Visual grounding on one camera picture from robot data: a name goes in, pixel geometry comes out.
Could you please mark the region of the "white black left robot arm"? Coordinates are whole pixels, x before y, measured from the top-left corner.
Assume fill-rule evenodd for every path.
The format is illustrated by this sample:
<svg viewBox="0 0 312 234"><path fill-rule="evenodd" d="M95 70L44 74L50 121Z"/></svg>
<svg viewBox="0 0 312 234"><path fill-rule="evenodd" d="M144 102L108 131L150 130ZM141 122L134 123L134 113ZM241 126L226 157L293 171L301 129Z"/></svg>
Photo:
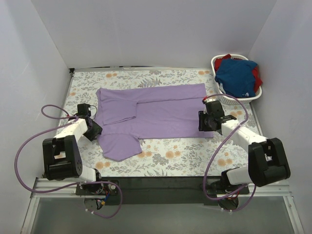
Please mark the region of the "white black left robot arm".
<svg viewBox="0 0 312 234"><path fill-rule="evenodd" d="M43 162L45 177L48 180L69 179L81 183L88 182L88 191L98 195L104 188L100 172L83 165L78 149L81 137L94 141L102 132L102 128L91 115L91 105L86 103L77 105L77 113L69 118L73 121L72 124L53 138L43 141Z"/></svg>

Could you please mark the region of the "purple t shirt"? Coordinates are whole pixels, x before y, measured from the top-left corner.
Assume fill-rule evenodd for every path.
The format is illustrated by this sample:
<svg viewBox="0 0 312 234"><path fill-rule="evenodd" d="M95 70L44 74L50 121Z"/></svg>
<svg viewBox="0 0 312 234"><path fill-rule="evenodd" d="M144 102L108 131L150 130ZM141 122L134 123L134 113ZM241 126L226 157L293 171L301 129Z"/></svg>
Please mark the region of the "purple t shirt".
<svg viewBox="0 0 312 234"><path fill-rule="evenodd" d="M203 83L127 90L100 88L95 122L103 155L123 161L142 152L140 139L213 138L198 129Z"/></svg>

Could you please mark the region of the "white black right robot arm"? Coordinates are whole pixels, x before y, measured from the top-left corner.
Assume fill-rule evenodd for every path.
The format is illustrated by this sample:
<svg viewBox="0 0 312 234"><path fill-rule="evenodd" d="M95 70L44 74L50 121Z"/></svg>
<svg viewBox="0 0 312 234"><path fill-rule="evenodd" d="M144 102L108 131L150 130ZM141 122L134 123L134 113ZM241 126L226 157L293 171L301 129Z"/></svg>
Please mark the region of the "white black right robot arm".
<svg viewBox="0 0 312 234"><path fill-rule="evenodd" d="M278 138L266 138L244 127L232 115L225 115L220 101L205 98L205 109L198 113L199 130L217 132L226 140L232 140L248 154L248 165L228 169L220 179L207 182L210 187L227 194L250 183L263 187L288 179L291 176L283 143Z"/></svg>

